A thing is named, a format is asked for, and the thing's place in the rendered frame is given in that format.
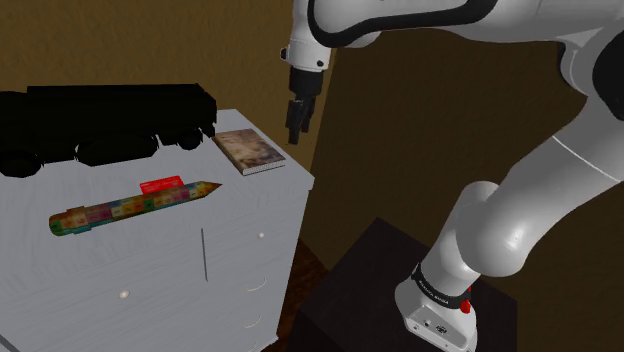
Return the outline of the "red card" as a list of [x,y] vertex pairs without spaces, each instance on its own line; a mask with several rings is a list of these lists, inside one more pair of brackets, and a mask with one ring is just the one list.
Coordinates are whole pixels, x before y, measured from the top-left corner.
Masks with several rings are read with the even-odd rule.
[[146,181],[140,184],[143,194],[154,193],[165,189],[183,186],[184,183],[180,176],[170,176],[157,180]]

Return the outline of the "black toy truck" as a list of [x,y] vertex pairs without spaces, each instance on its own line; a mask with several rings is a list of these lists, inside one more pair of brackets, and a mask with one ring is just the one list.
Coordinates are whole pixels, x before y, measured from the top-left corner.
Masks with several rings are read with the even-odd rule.
[[217,104],[199,84],[30,86],[0,91],[0,173],[44,165],[101,166],[197,148],[215,134]]

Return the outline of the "multicoloured patterned pencil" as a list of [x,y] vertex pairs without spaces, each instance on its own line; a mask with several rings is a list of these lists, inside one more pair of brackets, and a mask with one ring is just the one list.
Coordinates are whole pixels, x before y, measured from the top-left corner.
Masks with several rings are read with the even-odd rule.
[[77,235],[92,228],[205,198],[220,183],[197,181],[92,206],[80,206],[49,217],[55,236]]

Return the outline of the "dark robot stand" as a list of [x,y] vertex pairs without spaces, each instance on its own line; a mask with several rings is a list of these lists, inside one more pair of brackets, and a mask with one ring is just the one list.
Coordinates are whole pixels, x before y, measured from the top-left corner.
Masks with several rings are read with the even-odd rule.
[[517,303],[482,280],[473,337],[421,302],[411,274],[428,250],[375,219],[302,303],[286,352],[517,352]]

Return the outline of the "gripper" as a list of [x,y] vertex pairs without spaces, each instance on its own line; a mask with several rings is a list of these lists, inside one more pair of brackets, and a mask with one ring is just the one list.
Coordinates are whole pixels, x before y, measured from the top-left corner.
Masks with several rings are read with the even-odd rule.
[[288,143],[297,145],[301,132],[308,133],[310,119],[314,114],[315,98],[321,94],[323,72],[311,72],[290,67],[289,90],[295,100],[288,102],[285,126],[289,130]]

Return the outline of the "brown book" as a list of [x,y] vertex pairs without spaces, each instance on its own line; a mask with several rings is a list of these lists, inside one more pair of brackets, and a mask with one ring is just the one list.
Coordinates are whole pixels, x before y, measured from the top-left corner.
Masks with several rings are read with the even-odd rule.
[[212,140],[243,176],[279,168],[286,162],[286,158],[253,129],[216,133]]

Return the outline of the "white chest of drawers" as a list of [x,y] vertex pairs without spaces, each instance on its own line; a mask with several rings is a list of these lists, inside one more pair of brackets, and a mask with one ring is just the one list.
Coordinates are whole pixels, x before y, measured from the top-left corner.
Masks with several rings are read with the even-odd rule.
[[[217,189],[57,237],[53,214],[180,176]],[[211,141],[132,162],[0,175],[0,352],[261,352],[272,344],[313,176],[244,176]]]

